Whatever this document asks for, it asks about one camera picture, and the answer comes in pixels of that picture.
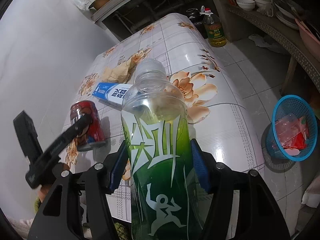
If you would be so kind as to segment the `left hand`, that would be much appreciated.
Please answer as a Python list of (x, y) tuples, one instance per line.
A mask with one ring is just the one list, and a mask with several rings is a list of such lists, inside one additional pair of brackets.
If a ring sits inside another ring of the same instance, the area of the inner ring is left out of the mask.
[[(67, 164), (63, 163), (62, 170), (64, 171), (64, 170), (69, 170), (69, 169), (70, 169), (70, 167)], [(41, 186), (41, 188), (38, 191), (38, 198), (41, 202), (44, 201), (44, 199), (45, 199), (46, 195), (48, 194), (51, 187), (52, 187), (52, 185), (49, 185), (49, 184)]]

